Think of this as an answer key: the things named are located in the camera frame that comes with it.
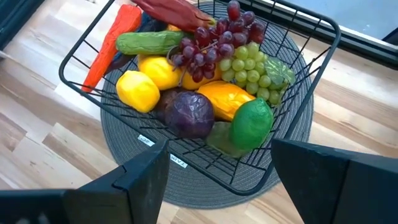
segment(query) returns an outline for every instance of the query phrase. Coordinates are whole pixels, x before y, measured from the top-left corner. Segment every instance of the price tag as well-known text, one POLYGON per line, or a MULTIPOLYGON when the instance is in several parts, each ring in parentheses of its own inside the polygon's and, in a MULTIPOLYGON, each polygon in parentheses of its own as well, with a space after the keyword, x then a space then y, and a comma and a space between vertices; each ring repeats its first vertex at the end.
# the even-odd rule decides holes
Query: price tag
MULTIPOLYGON (((151 147, 153 146, 155 143, 151 140, 149 140, 148 138, 146 138, 143 135, 139 135, 138 136, 138 140, 142 141, 145 145, 151 147)), ((183 168, 187 168, 188 164, 186 164, 184 161, 182 161, 181 159, 177 158, 175 155, 170 154, 170 160, 175 162, 176 164, 182 166, 183 168)))

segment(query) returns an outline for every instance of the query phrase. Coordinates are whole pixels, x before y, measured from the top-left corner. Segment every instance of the black wire basket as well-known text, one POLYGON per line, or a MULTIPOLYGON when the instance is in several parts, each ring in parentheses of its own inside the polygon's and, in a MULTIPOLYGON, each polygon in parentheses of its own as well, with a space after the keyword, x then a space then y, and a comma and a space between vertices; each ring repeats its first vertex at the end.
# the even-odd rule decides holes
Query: black wire basket
MULTIPOLYGON (((65 76, 64 71, 68 63, 78 63, 87 69, 90 68, 88 65, 90 63, 85 63, 82 58, 76 56, 76 52, 79 47, 86 45, 93 52, 98 53, 96 47, 89 43, 88 36, 105 12, 112 6, 113 2, 114 0, 110 0, 105 5, 61 63, 59 70, 61 81, 99 106, 103 111, 110 113, 128 125, 137 132, 137 135, 145 136, 148 141, 156 142, 159 139, 169 139, 169 151, 171 154, 230 192, 237 195, 252 195, 258 192, 264 186, 274 168, 272 161, 265 159, 270 158, 271 139, 290 138, 340 41, 341 33, 338 25, 330 18, 285 1, 239 0, 242 10, 254 11, 256 20, 266 24, 265 40, 261 44, 261 50, 267 55, 277 57, 289 65, 295 72, 296 82, 288 87, 282 98, 281 105, 273 108, 275 121, 272 131, 262 147, 253 150, 244 157, 234 159, 207 146, 201 139, 176 137, 166 126, 157 121, 152 113, 141 114, 119 101, 115 84, 126 70, 137 70, 136 58, 133 58, 123 68, 106 74, 103 77, 104 87, 96 88, 91 93, 85 93, 80 90, 83 81, 73 81, 73 74, 65 76), (311 38, 316 38, 318 35, 325 33, 334 34, 333 43, 326 47, 320 55, 317 55, 310 62, 306 62, 302 57, 303 49, 311 38), (303 40, 301 48, 288 41, 290 39, 289 34, 297 35, 303 40), (299 103, 297 103, 299 92, 304 92, 305 96, 299 99, 299 103), (248 186, 246 189, 237 189, 234 183, 243 181, 243 177, 250 175, 251 170, 256 170, 257 176, 254 178, 258 179, 257 183, 248 186)), ((228 0, 198 0, 196 6, 218 19, 227 17, 227 3, 228 0)))

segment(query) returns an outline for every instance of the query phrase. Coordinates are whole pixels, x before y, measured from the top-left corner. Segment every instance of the cucumber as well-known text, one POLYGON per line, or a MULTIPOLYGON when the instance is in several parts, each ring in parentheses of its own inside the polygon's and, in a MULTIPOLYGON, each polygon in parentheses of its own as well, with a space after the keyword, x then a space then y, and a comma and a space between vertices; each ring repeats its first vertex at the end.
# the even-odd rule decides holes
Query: cucumber
POLYGON ((182 31, 128 32, 116 39, 116 48, 125 55, 165 55, 178 45, 186 33, 182 31))

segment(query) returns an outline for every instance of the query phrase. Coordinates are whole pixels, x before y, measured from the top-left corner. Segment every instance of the round placemat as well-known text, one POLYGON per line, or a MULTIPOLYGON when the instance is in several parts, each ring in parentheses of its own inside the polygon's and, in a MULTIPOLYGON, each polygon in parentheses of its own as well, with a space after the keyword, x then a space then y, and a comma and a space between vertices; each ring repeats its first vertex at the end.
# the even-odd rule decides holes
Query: round placemat
MULTIPOLYGON (((200 4, 200 9, 212 14, 213 13, 213 3, 200 4)), ((219 5, 215 10, 215 17, 226 17, 225 6, 219 5)), ((299 49, 297 48, 294 41, 287 36, 285 37, 285 30, 278 28, 275 25, 269 24, 266 32, 267 39, 261 46, 261 50, 269 55, 277 55, 281 60, 294 63, 292 67, 295 73, 302 71, 298 74, 298 79, 300 77, 306 77, 308 75, 308 70, 303 68, 306 63, 303 57, 300 55, 295 61, 299 49)), ((137 70, 136 66, 132 63, 128 68, 123 68, 128 70, 137 70)), ((106 79, 112 83, 116 83, 118 78, 122 75, 120 71, 111 72, 107 74, 106 79)), ((106 82, 104 84, 104 91, 107 93, 115 93, 115 87, 112 83, 106 82)), ((306 78, 301 82, 301 87, 298 89, 297 96, 293 99, 293 102, 289 108, 290 112, 282 121, 282 129, 286 132, 287 128, 298 107, 300 106, 307 90, 311 85, 309 78, 306 78)), ((102 98, 101 102, 104 104, 109 104, 107 98, 102 98)), ((112 107, 118 114, 123 113, 122 108, 112 107)), ((299 122, 297 123, 294 133, 291 137, 292 140, 296 141, 308 141, 310 128, 312 123, 313 114, 313 98, 310 99, 308 105, 306 106, 299 122)), ((104 135, 106 142, 112 155, 114 156, 118 164, 123 164, 132 157, 136 156, 140 152, 144 151, 147 146, 137 139, 138 133, 131 129, 129 126, 125 125, 123 122, 112 116, 111 114, 101 110, 101 121, 103 126, 104 135)), ((132 119, 131 122, 134 125, 140 126, 137 119, 132 119)), ((146 130, 153 136, 161 138, 157 131, 146 130)), ((268 153, 264 156, 263 161, 271 161, 271 155, 268 153)), ((251 169, 248 172, 260 172, 256 169, 251 169)), ((248 178, 245 181, 239 181, 234 185, 239 189, 245 189, 247 185, 255 185, 259 181, 257 178, 248 178)), ((223 208, 233 206, 239 203, 247 202, 248 200, 263 194, 265 191, 269 190, 275 184, 279 182, 279 178, 275 170, 272 171, 266 184, 263 188, 258 191, 258 193, 250 196, 238 196, 232 194, 231 192, 225 190, 211 179, 207 178, 203 174, 199 173, 192 167, 188 166, 183 168, 174 162, 170 163, 169 180, 167 182, 167 188, 164 195, 164 200, 172 204, 188 207, 188 208, 200 208, 200 209, 212 209, 212 208, 223 208)))

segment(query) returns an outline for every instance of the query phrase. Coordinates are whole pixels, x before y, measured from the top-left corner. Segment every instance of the orange carrot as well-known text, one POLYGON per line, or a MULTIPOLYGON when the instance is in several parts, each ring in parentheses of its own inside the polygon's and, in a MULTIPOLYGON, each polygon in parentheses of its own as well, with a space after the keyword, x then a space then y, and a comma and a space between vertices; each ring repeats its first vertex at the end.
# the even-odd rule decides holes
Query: orange carrot
POLYGON ((125 32, 134 32, 141 24, 141 10, 129 4, 123 4, 116 16, 112 27, 105 35, 101 50, 95 58, 90 70, 88 71, 86 80, 81 89, 87 93, 100 82, 106 69, 111 64, 113 57, 116 55, 116 39, 120 34, 125 32))

